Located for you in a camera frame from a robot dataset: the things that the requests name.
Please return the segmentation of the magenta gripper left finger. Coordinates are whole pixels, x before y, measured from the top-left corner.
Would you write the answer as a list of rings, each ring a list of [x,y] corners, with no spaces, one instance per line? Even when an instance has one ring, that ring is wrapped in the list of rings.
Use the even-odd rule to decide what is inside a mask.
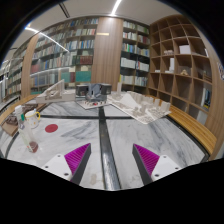
[[[87,143],[65,155],[55,155],[42,168],[45,171],[79,185],[90,155],[91,144]]]

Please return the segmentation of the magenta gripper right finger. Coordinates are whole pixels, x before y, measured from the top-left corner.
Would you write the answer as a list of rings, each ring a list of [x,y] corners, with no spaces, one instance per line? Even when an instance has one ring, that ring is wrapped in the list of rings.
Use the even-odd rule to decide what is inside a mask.
[[[159,156],[137,144],[133,145],[132,154],[144,185],[181,170],[168,155]]]

